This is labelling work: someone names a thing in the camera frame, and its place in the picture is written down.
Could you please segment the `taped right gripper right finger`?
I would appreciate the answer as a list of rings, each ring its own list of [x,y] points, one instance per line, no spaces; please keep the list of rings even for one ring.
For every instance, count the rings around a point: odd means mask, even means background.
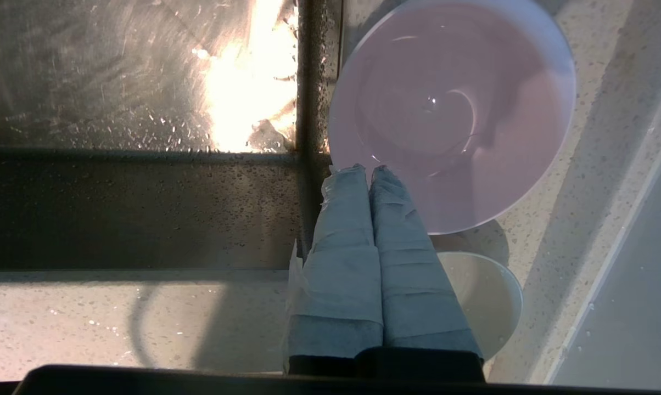
[[[391,355],[385,366],[421,380],[483,380],[482,352],[407,187],[380,166],[369,197]]]

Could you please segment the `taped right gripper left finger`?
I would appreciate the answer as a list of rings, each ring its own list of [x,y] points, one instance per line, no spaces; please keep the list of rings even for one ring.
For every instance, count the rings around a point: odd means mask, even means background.
[[[283,372],[316,365],[345,370],[355,357],[383,345],[380,258],[375,245],[366,171],[334,170],[310,252],[290,263],[283,335]]]

